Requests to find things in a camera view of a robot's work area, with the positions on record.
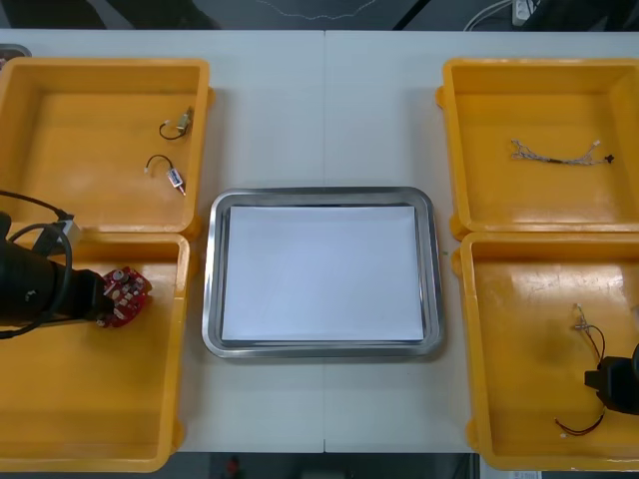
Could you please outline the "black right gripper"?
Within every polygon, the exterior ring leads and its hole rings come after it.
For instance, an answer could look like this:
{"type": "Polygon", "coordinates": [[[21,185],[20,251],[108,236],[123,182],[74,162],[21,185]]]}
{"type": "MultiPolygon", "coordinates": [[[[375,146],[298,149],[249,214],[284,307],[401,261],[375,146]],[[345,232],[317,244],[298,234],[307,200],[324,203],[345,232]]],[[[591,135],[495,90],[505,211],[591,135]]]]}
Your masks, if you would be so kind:
{"type": "Polygon", "coordinates": [[[630,357],[606,356],[596,370],[584,372],[584,384],[611,411],[638,414],[638,347],[630,357]]]}

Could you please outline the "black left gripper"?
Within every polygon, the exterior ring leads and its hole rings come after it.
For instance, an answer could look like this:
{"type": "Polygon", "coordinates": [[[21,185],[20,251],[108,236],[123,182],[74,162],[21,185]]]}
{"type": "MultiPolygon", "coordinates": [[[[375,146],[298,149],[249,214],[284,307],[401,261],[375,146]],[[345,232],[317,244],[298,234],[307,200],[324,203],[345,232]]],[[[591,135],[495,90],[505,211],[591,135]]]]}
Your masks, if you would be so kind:
{"type": "Polygon", "coordinates": [[[102,321],[108,307],[114,306],[114,283],[104,280],[89,269],[73,270],[69,289],[65,294],[65,318],[102,321]]]}

